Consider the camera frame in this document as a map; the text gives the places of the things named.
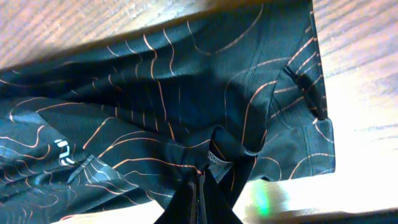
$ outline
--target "wood grain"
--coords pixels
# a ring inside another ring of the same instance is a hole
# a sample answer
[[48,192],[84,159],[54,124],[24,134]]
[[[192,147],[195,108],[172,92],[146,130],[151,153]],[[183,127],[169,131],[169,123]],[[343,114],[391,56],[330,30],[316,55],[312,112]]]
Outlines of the wood grain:
[[[183,16],[255,2],[0,0],[0,67]],[[265,183],[272,212],[268,219],[398,208],[398,186],[392,181],[398,170],[397,11],[396,0],[314,0],[336,173]],[[247,184],[234,208],[246,222],[258,220],[251,213],[257,190],[255,182]],[[131,217],[137,208],[126,211]],[[104,220],[107,214],[112,216],[107,212],[82,220]]]

